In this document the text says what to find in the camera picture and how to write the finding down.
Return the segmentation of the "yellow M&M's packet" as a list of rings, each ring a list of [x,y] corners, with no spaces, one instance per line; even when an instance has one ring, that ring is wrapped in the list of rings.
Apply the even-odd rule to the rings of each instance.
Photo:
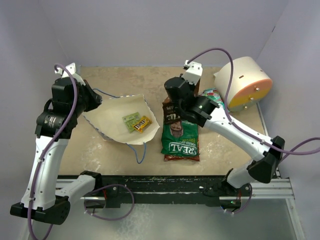
[[[141,119],[132,125],[133,129],[139,133],[143,133],[145,128],[152,124],[152,121],[147,116],[142,116]]]

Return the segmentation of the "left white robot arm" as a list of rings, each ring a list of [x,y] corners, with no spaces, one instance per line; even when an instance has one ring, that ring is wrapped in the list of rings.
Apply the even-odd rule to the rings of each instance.
[[[87,170],[56,190],[62,157],[78,117],[102,103],[102,97],[86,80],[78,76],[75,83],[63,77],[51,87],[52,97],[36,120],[36,147],[29,183],[21,201],[10,207],[12,216],[61,225],[74,202],[88,193],[98,196],[103,191],[101,174]]]

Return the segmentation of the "blue checkered paper bag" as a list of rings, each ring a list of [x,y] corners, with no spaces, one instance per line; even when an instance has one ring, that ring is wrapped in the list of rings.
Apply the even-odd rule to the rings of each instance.
[[[115,96],[98,88],[94,93],[108,96],[101,105],[83,114],[84,119],[107,142],[127,145],[141,164],[147,153],[147,143],[160,129],[155,114],[143,94]]]

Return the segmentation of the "green chips bag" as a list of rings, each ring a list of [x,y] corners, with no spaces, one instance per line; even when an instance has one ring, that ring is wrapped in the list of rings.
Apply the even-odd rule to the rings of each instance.
[[[171,124],[164,124],[161,136],[164,155],[191,158],[199,155],[198,125],[179,120]]]

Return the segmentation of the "light green snack packet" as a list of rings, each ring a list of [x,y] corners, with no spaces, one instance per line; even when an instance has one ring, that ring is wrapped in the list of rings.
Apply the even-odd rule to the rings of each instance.
[[[134,131],[132,125],[137,123],[140,119],[141,115],[139,114],[139,112],[131,113],[122,117],[122,120],[129,133],[132,133]]]

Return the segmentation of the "teal Fox's mint packet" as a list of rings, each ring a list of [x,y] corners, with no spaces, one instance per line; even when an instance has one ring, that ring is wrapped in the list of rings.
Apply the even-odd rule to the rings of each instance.
[[[210,100],[216,102],[220,107],[223,107],[223,109],[225,108],[224,102],[219,94],[219,92],[217,91],[217,89],[214,88],[208,88],[205,89],[200,96],[204,96],[209,98]]]

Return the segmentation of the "red Doritos bag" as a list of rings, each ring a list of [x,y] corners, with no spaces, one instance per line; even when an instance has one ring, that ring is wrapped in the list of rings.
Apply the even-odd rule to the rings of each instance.
[[[200,156],[199,155],[196,155],[196,156],[178,156],[178,155],[172,155],[172,154],[165,154],[163,160],[165,162],[186,161],[186,160],[199,162],[200,161]]]

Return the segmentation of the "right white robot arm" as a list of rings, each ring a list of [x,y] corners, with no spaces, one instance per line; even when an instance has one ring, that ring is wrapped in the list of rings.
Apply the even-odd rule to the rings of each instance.
[[[223,107],[206,96],[195,96],[191,85],[182,77],[173,77],[164,83],[173,104],[173,111],[190,123],[216,132],[242,150],[250,161],[231,169],[222,183],[228,196],[235,195],[242,186],[253,181],[268,184],[282,159],[285,140],[260,134],[237,119],[228,118]]]

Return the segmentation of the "brown sea salt chips bag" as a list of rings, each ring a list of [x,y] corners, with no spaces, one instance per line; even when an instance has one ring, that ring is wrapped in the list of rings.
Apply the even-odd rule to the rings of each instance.
[[[190,88],[193,90],[194,96],[197,96],[199,94],[200,81],[198,81],[196,85],[192,85]],[[173,104],[171,103],[169,96],[167,96],[162,102],[162,109],[164,125],[170,125],[181,120],[180,116],[173,110]]]

